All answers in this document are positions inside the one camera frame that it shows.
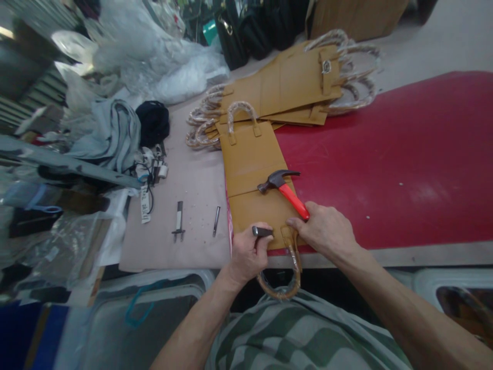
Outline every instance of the red hammer handle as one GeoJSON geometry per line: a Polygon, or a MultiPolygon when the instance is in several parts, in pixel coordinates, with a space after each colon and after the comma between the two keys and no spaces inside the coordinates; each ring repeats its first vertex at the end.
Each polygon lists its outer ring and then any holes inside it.
{"type": "Polygon", "coordinates": [[[288,184],[280,186],[279,191],[289,200],[293,207],[298,211],[302,219],[304,219],[305,221],[308,221],[310,219],[310,214],[308,213],[307,208],[293,193],[288,184]]]}

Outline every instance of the price tag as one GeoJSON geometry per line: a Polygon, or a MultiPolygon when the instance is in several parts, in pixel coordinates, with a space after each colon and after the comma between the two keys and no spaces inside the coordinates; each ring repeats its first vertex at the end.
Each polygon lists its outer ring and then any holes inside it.
{"type": "Polygon", "coordinates": [[[140,209],[142,214],[142,223],[146,224],[150,221],[150,205],[149,205],[149,190],[147,185],[140,188],[140,209]]]}

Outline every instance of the tan leather bag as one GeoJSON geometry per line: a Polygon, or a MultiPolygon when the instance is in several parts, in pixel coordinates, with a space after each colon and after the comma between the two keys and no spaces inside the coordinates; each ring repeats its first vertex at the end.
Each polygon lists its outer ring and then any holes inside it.
{"type": "MultiPolygon", "coordinates": [[[[200,107],[195,108],[187,119],[194,128],[187,134],[186,144],[195,148],[220,148],[218,135],[225,130],[220,125],[226,123],[224,107],[236,99],[247,99],[261,111],[263,119],[323,125],[327,116],[344,114],[373,101],[376,89],[367,76],[378,68],[379,60],[377,47],[354,44],[341,30],[295,45],[281,52],[256,74],[228,86],[211,88],[200,107]],[[355,71],[351,55],[358,52],[372,55],[374,66],[355,71]],[[332,58],[332,53],[338,56],[337,60],[332,58]],[[309,89],[308,94],[304,94],[305,88],[309,89]]],[[[239,113],[234,121],[246,119],[246,113],[239,113]]]]}
{"type": "MultiPolygon", "coordinates": [[[[294,263],[294,282],[288,292],[274,292],[259,276],[262,288],[273,297],[287,299],[296,294],[300,285],[301,265],[296,249],[296,235],[286,225],[286,219],[298,216],[293,206],[277,190],[261,194],[257,186],[277,170],[288,167],[269,121],[258,122],[255,110],[246,102],[235,102],[228,109],[228,131],[220,135],[224,158],[227,196],[233,222],[233,233],[239,233],[252,223],[264,221],[272,226],[274,240],[269,249],[288,248],[294,263]],[[234,115],[246,112],[247,123],[234,123],[234,115]]],[[[288,186],[295,191],[291,179],[288,186]]]]}

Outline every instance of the hammer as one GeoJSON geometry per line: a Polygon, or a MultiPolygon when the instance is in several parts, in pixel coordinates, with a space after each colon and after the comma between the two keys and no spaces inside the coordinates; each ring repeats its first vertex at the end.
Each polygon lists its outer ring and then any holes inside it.
{"type": "Polygon", "coordinates": [[[298,171],[289,171],[289,170],[278,170],[269,175],[266,182],[257,186],[257,189],[265,194],[267,189],[270,188],[278,188],[282,195],[284,195],[289,202],[293,205],[293,207],[298,211],[300,216],[308,221],[310,218],[310,214],[307,211],[305,205],[298,199],[298,197],[293,193],[291,188],[284,181],[284,176],[299,176],[301,172],[298,171]]]}

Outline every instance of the person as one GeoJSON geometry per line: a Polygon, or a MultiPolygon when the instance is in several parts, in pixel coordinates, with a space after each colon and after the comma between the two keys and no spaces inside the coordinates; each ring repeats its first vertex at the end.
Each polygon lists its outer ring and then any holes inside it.
{"type": "Polygon", "coordinates": [[[287,224],[348,277],[388,331],[302,290],[288,302],[263,298],[221,330],[238,292],[267,267],[273,237],[257,240],[249,227],[235,235],[230,262],[151,369],[204,368],[209,355],[217,368],[493,368],[493,351],[395,280],[358,245],[340,212],[306,207],[307,223],[287,224]]]}

